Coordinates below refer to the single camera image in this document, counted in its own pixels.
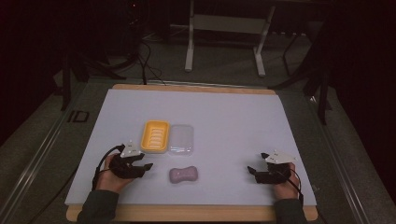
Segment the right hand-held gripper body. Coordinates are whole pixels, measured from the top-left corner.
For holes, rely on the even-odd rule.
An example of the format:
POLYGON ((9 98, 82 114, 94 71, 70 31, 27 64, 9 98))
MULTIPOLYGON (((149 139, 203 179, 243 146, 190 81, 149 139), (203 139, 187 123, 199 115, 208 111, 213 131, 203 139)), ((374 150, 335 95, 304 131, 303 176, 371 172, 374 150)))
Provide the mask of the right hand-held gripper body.
POLYGON ((259 184, 281 184, 286 182, 290 178, 289 164, 295 162, 296 158, 279 150, 274 150, 267 154, 270 155, 264 160, 267 170, 259 172, 255 176, 256 182, 259 184))

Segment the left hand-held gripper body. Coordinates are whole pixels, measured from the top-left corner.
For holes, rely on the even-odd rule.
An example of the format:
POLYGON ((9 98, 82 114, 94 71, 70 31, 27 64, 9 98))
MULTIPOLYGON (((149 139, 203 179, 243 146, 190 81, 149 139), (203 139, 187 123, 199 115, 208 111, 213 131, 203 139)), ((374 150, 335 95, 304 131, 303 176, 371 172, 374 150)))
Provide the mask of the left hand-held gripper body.
POLYGON ((110 171, 119 178, 132 179, 139 178, 144 175, 143 171, 134 166, 132 156, 142 153, 132 141, 119 146, 119 154, 113 157, 112 162, 109 164, 110 171))

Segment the person's left hand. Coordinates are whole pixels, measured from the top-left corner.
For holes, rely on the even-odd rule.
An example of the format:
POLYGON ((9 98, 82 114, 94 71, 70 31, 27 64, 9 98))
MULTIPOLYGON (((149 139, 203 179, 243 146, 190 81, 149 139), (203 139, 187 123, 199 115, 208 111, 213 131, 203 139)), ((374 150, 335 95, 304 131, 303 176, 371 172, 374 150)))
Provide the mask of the person's left hand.
POLYGON ((119 178, 109 170, 109 164, 112 162, 113 157, 114 154, 106 157, 104 171, 99 174, 95 189, 107 190, 120 194, 127 185, 134 181, 134 179, 119 178))

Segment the person's right hand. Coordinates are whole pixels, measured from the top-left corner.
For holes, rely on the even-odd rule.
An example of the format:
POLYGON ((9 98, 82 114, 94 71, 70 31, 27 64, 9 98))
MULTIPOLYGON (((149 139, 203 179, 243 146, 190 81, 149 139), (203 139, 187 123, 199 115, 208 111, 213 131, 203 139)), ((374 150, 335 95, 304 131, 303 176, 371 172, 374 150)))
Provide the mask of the person's right hand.
POLYGON ((274 185, 274 193, 278 200, 297 199, 299 197, 299 179, 294 173, 295 165, 289 164, 290 178, 281 184, 274 185))

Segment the yellow soap dish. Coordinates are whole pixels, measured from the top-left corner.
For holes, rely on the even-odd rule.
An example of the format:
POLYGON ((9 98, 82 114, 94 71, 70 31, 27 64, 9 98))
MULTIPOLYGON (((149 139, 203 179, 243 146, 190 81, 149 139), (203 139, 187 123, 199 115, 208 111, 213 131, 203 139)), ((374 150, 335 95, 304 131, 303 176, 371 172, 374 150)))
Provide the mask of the yellow soap dish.
POLYGON ((141 148, 147 153, 164 153, 167 150, 170 124, 166 120, 148 120, 141 138, 141 148))

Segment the pink bone-shaped sponge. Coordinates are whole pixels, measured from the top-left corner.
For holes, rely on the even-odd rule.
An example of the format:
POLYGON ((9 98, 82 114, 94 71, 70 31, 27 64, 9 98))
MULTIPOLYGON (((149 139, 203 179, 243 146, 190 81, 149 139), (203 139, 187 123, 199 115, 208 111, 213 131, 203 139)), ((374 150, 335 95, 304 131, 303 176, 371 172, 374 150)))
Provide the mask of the pink bone-shaped sponge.
POLYGON ((186 168, 173 168, 169 171, 169 180, 172 184, 183 181, 196 181, 198 179, 198 170, 195 166, 186 168))

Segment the white table mat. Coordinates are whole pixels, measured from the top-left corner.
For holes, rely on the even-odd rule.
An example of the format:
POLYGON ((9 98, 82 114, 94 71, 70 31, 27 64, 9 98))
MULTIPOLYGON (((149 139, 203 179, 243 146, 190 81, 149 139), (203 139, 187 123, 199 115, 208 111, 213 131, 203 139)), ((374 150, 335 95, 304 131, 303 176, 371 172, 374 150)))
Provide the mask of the white table mat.
POLYGON ((153 119, 192 126, 193 152, 146 155, 143 161, 153 166, 123 190, 121 204, 270 205, 271 186, 257 183, 248 166, 263 170, 263 152, 300 156, 276 95, 110 90, 66 204, 84 203, 99 160, 116 145, 139 144, 145 123, 153 119), (170 182, 171 169, 189 166, 198 170, 196 181, 170 182))

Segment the clear plastic soap dish lid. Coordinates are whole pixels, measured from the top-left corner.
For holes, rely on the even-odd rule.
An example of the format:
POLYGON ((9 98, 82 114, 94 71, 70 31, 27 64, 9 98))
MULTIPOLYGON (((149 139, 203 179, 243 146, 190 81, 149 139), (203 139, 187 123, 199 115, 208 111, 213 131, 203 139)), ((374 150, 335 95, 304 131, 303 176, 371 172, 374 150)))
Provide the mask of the clear plastic soap dish lid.
POLYGON ((190 156, 193 152, 194 129, 190 125, 176 124, 171 127, 168 150, 172 155, 190 156))

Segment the black metal stand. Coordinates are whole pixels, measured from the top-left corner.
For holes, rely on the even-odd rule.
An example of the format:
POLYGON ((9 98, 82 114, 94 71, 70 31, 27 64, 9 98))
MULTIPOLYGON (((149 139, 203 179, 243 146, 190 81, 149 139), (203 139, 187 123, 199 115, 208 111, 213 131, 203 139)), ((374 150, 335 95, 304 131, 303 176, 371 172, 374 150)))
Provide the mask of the black metal stand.
POLYGON ((319 96, 317 99, 318 118, 323 125, 326 125, 326 108, 330 71, 319 62, 319 58, 317 56, 314 56, 314 52, 317 49, 316 42, 319 37, 319 31, 306 33, 306 36, 311 41, 312 45, 301 64, 294 70, 289 79, 279 84, 269 86, 268 89, 282 90, 306 78, 307 81, 303 87, 303 94, 313 98, 317 91, 319 91, 319 96))
POLYGON ((77 80, 87 82, 90 78, 87 67, 101 72, 106 77, 124 80, 124 77, 113 73, 110 69, 99 64, 99 62, 96 62, 79 52, 69 51, 64 55, 62 60, 63 83, 62 86, 57 89, 57 92, 63 97, 63 104, 61 107, 62 111, 65 111, 71 102, 71 74, 74 74, 77 80))

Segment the white metal table frame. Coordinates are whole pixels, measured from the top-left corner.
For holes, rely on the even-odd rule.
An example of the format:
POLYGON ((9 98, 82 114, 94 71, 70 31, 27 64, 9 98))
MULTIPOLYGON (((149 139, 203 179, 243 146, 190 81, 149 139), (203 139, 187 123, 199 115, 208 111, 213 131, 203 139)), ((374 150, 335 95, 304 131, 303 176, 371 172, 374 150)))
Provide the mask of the white metal table frame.
POLYGON ((260 36, 260 42, 253 48, 253 54, 258 76, 265 77, 266 72, 262 60, 262 49, 266 37, 268 36, 269 28, 272 23, 275 11, 276 6, 270 6, 265 19, 196 14, 194 12, 194 0, 190 0, 190 14, 188 26, 189 39, 184 70, 186 72, 191 72, 193 68, 195 30, 242 33, 260 36))

